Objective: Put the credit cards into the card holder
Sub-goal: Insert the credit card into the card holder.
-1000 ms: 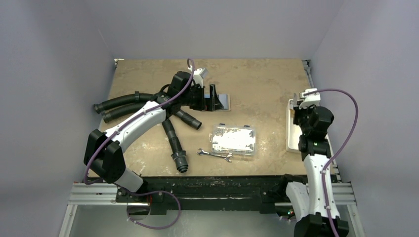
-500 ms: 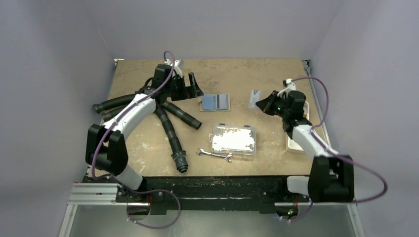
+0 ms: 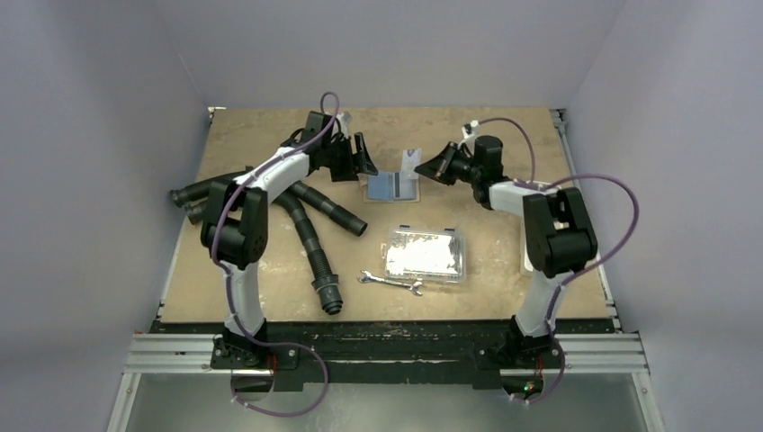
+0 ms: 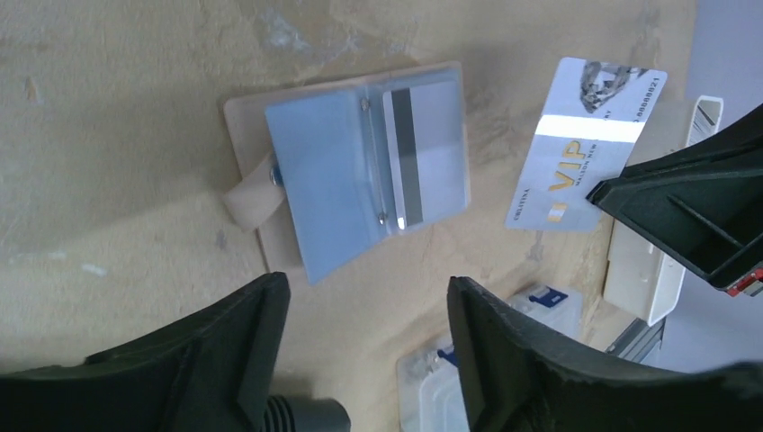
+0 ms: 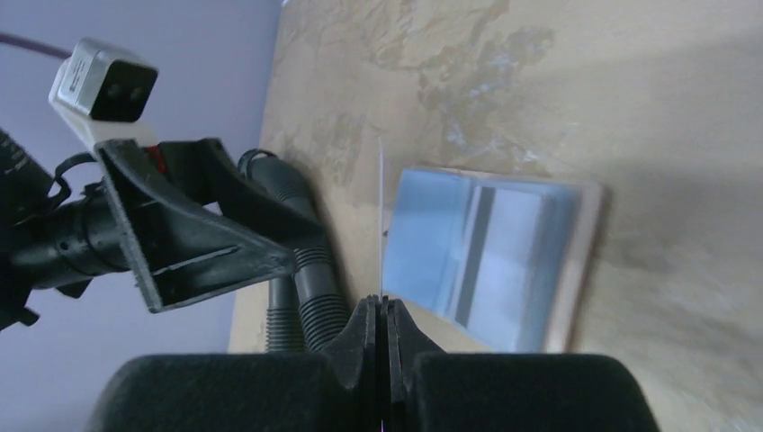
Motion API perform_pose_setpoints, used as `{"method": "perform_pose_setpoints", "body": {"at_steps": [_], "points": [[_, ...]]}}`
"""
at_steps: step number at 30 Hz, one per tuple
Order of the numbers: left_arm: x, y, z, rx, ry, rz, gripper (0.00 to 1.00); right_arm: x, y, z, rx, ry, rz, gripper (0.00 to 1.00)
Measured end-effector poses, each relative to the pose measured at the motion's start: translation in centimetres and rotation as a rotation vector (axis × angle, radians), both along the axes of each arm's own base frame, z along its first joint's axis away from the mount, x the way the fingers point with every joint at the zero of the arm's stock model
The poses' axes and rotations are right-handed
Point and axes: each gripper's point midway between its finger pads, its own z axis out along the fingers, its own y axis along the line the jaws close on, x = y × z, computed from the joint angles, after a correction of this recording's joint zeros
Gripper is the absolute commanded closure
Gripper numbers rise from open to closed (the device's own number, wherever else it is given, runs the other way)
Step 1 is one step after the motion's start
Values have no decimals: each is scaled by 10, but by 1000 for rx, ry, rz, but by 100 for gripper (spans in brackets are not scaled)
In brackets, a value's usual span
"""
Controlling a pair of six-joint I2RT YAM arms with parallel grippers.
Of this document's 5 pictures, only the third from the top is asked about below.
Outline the white credit card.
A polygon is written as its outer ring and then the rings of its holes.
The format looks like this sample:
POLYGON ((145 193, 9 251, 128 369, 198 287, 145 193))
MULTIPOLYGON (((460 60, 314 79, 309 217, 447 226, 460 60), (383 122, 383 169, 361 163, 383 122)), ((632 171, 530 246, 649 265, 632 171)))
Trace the white credit card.
POLYGON ((401 178, 411 181, 418 180, 419 174, 416 172, 416 167, 421 163, 421 155, 421 148, 409 148, 403 151, 399 170, 401 178))

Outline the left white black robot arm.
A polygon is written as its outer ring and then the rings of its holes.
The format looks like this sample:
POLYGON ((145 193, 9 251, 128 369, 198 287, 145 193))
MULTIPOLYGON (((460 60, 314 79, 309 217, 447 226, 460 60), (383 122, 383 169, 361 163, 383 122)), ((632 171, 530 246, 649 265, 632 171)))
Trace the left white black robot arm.
POLYGON ((342 310, 338 276, 330 268, 300 197, 304 195, 310 205, 356 236, 365 232, 365 221, 302 184, 304 178, 322 167, 328 169, 334 182, 377 174, 364 135, 351 133, 350 121, 348 112, 331 115, 312 111, 304 127, 262 164, 242 175, 211 183, 201 243, 223 274, 229 307, 224 326, 237 339, 233 356, 247 368, 262 365, 268 356, 268 343, 258 334, 265 325, 265 314, 257 272, 267 246, 271 203, 286 207, 301 234, 314 274, 312 287, 322 310, 328 315, 342 310))

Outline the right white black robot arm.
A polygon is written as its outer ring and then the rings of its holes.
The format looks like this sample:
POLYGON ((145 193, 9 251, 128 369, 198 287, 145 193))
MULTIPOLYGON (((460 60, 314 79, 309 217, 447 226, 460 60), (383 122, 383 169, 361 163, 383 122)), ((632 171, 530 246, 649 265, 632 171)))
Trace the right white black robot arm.
POLYGON ((471 148, 447 144, 415 171, 442 185, 467 183, 483 208, 523 220, 526 252, 534 273, 528 294, 497 351, 512 364, 526 366, 552 348, 566 279, 581 273, 594 259, 598 242, 580 189, 543 191, 522 184, 504 175, 502 155, 502 141, 482 135, 471 148))

